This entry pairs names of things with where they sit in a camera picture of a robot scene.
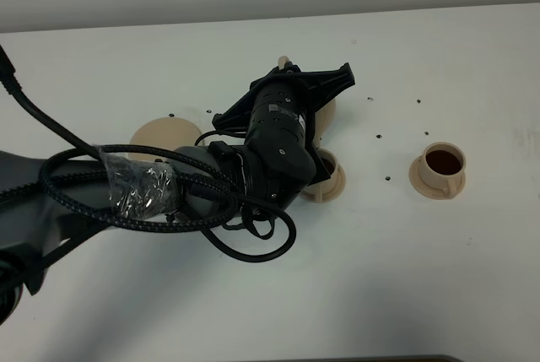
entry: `wire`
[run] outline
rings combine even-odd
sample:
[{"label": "wire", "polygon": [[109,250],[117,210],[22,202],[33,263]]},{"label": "wire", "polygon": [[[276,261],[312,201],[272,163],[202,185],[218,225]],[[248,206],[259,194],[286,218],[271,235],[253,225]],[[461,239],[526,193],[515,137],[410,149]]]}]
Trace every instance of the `wire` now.
[{"label": "wire", "polygon": [[141,154],[151,154],[161,157],[166,157],[176,161],[184,162],[187,161],[189,165],[192,165],[198,169],[212,173],[214,177],[219,179],[213,179],[208,176],[200,174],[186,174],[177,172],[176,179],[179,184],[191,186],[196,184],[199,186],[206,187],[207,189],[213,190],[224,198],[227,206],[220,213],[211,216],[207,219],[202,220],[188,220],[183,222],[150,222],[136,219],[125,219],[123,217],[115,216],[111,213],[105,213],[102,210],[97,210],[91,208],[90,206],[78,202],[59,189],[54,181],[52,180],[52,172],[60,167],[67,160],[78,157],[82,154],[81,149],[71,149],[64,151],[60,154],[56,154],[53,157],[49,158],[43,166],[41,166],[39,173],[39,181],[43,186],[44,192],[50,196],[52,199],[60,203],[63,207],[68,208],[72,212],[82,214],[89,219],[92,219],[96,222],[114,225],[121,229],[134,230],[134,231],[145,231],[149,233],[184,233],[190,231],[199,231],[201,229],[208,229],[217,227],[223,223],[231,220],[238,211],[238,201],[233,194],[233,192],[228,189],[225,184],[222,182],[223,179],[226,181],[229,178],[223,175],[221,172],[216,171],[214,168],[200,163],[196,159],[187,157],[186,155],[178,154],[173,151],[167,151],[165,149],[156,149],[153,147],[144,147],[144,146],[130,146],[130,145],[106,145],[102,147],[103,150],[107,153],[119,153],[119,152],[129,152],[129,153],[141,153]]},{"label": "wire", "polygon": [[230,132],[228,130],[212,130],[211,132],[205,132],[201,137],[199,137],[195,141],[195,146],[198,146],[203,139],[210,136],[228,136],[228,137],[234,137],[234,138],[246,138],[246,134],[244,132]]},{"label": "wire", "polygon": [[72,146],[82,149],[90,157],[100,160],[100,155],[95,147],[81,140],[75,134],[67,130],[60,123],[54,121],[47,114],[41,111],[28,97],[24,94],[22,88],[17,82],[17,79],[12,76],[7,79],[3,78],[2,83],[4,88],[12,95],[15,100],[25,109],[32,117],[34,117],[39,123],[47,127],[56,135],[62,137]]},{"label": "wire", "polygon": [[[288,214],[286,214],[280,208],[277,208],[270,203],[266,203],[263,200],[255,199],[254,197],[248,197],[248,196],[244,196],[240,194],[237,195],[237,197],[240,203],[246,203],[246,204],[256,206],[258,208],[262,208],[272,214],[275,214],[277,217],[283,220],[284,223],[287,225],[287,229],[289,230],[289,237],[287,238],[285,243],[275,251],[269,252],[268,254],[262,254],[262,255],[249,255],[249,254],[244,254],[242,252],[238,252],[237,250],[234,250],[230,246],[227,246],[211,230],[201,230],[202,234],[208,239],[208,241],[212,243],[213,246],[215,246],[217,249],[219,249],[225,255],[231,258],[237,259],[238,261],[249,262],[249,263],[272,261],[273,259],[281,257],[285,252],[287,252],[293,246],[294,242],[296,241],[296,226],[294,225],[294,221],[290,218]],[[182,207],[181,211],[187,217],[191,219],[200,218],[200,216],[192,208],[189,208],[187,204],[185,204]]]},{"label": "wire", "polygon": [[[106,179],[107,173],[105,170],[91,170],[87,172],[78,172],[52,177],[54,184],[61,187],[77,185],[86,181],[100,181]],[[28,197],[29,195],[39,192],[43,192],[43,186],[38,181],[7,189],[0,192],[0,204],[11,200],[16,200],[18,198]]]},{"label": "wire", "polygon": [[34,262],[32,265],[24,269],[21,273],[14,275],[12,278],[0,283],[0,294],[20,286],[28,279],[32,278],[37,273],[40,273],[52,266],[54,263],[60,261],[67,254],[73,251],[84,242],[88,241],[94,235],[106,229],[108,226],[103,224],[94,224],[86,228],[80,234],[64,242],[61,246],[55,250],[49,252],[42,257],[39,261]]}]

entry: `cup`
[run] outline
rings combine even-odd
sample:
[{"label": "cup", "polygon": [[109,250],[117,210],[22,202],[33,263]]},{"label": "cup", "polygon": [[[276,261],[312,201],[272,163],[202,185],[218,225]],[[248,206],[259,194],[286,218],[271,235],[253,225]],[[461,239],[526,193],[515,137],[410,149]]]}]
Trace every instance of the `cup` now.
[{"label": "cup", "polygon": [[309,185],[300,195],[311,202],[325,203],[338,197],[345,187],[345,172],[334,154],[326,149],[318,149],[317,153],[330,174],[330,179]]},{"label": "cup", "polygon": [[432,199],[452,199],[465,186],[465,154],[454,144],[433,143],[409,170],[414,188]]}]

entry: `white tabletop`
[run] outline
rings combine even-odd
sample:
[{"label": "white tabletop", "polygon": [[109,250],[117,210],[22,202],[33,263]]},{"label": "white tabletop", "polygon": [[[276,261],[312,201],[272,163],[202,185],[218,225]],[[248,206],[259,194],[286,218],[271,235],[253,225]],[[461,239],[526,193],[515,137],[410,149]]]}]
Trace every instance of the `white tabletop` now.
[{"label": "white tabletop", "polygon": [[[322,141],[347,186],[331,203],[294,202],[287,254],[247,264],[198,233],[107,231],[25,294],[0,327],[1,361],[540,358],[540,4],[4,34],[0,44],[27,95],[91,143],[127,143],[169,113],[210,130],[206,110],[228,109],[282,55],[304,71],[349,62],[356,77]],[[68,148],[7,94],[0,118],[3,151]],[[451,201],[408,180],[435,141],[467,156]],[[269,242],[220,236],[256,253],[285,228]]]}]

